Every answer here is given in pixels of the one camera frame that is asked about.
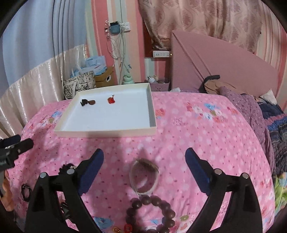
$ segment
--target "blue gripper pad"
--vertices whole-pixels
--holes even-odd
[[[78,194],[80,196],[88,192],[103,162],[104,153],[101,149],[97,149],[90,159],[82,161],[77,167]]]
[[[185,152],[185,161],[197,183],[201,192],[210,195],[210,177],[213,172],[210,164],[201,160],[192,148],[188,148]]]

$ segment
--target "wooden bead bracelet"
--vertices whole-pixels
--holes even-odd
[[[155,229],[149,229],[147,231],[140,230],[140,228],[136,225],[135,215],[137,209],[142,207],[142,205],[152,204],[154,206],[158,206],[162,210],[162,214],[164,216],[161,225],[157,226]],[[132,233],[169,233],[169,228],[174,227],[175,221],[173,218],[175,217],[175,212],[170,208],[170,204],[166,201],[162,201],[157,196],[142,195],[140,199],[136,198],[132,202],[132,208],[127,209],[127,217],[126,223],[132,226]]]

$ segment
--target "white tray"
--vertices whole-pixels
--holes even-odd
[[[114,96],[115,103],[108,98]],[[81,106],[82,99],[95,100]],[[138,137],[156,133],[149,83],[78,92],[55,127],[59,137]]]

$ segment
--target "wall socket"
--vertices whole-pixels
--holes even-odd
[[[152,52],[153,57],[170,57],[170,51],[158,50]]]
[[[129,32],[131,30],[131,25],[129,22],[120,23],[120,25],[125,28],[124,32]]]

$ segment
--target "purple blanket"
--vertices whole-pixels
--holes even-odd
[[[218,90],[219,95],[228,98],[253,129],[269,162],[271,173],[273,174],[275,172],[274,150],[266,122],[257,102],[250,95],[239,95],[226,87],[220,87]]]

